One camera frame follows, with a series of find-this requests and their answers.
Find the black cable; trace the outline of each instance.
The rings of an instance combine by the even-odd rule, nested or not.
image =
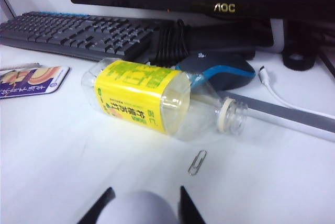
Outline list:
[[[185,25],[179,19],[176,27],[161,27],[157,54],[150,62],[152,65],[170,67],[188,56],[185,43]]]
[[[321,58],[321,60],[325,64],[325,66],[328,68],[330,73],[335,78],[335,67],[334,67],[334,65],[332,65],[332,63],[329,61],[328,57],[326,56],[326,54],[322,50],[320,50],[320,52],[319,52],[319,57]]]

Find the computer mouse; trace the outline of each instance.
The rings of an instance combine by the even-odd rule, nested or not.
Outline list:
[[[255,77],[255,70],[242,57],[215,51],[190,53],[176,69],[202,73],[216,91],[242,87]]]

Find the paper clip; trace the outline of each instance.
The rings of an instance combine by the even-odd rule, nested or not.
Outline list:
[[[198,173],[198,171],[200,169],[200,166],[203,163],[206,155],[207,155],[207,151],[206,150],[199,151],[198,155],[195,156],[192,164],[190,165],[190,167],[188,169],[188,174],[189,175],[196,175]],[[195,163],[197,162],[197,160],[199,159],[199,157],[201,157],[200,161],[199,161],[199,163],[197,165],[195,165]]]

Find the white object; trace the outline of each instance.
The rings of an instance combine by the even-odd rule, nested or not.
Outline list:
[[[157,194],[138,191],[116,197],[102,210],[96,224],[177,224],[171,206]]]

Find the black keyboard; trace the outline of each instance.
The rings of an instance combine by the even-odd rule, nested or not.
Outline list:
[[[29,12],[0,25],[0,43],[99,61],[133,60],[167,20]]]

